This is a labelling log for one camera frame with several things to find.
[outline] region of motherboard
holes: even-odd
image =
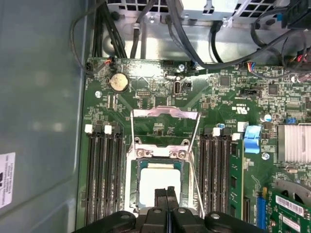
[[[311,232],[311,82],[280,67],[89,58],[76,228],[118,210],[220,211],[269,232]]]

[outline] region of sticker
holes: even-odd
[[[15,153],[0,154],[0,208],[12,202]]]
[[[279,196],[276,196],[276,203],[285,207],[288,210],[293,211],[294,213],[300,215],[300,216],[305,216],[304,209],[300,207],[299,205],[296,205],[288,200],[285,200],[284,198],[281,198]]]
[[[293,228],[295,231],[300,232],[300,226],[295,223],[294,221],[290,220],[289,218],[283,216],[283,222],[287,225]]]

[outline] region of silver heatsink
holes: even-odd
[[[311,163],[311,125],[278,126],[278,161]]]

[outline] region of blue pcie slot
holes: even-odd
[[[257,227],[266,229],[266,200],[263,197],[257,197]]]

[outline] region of chip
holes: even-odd
[[[269,95],[277,95],[278,94],[278,85],[277,84],[270,84],[268,87],[268,94]]]
[[[220,86],[230,86],[230,77],[228,76],[220,77]]]

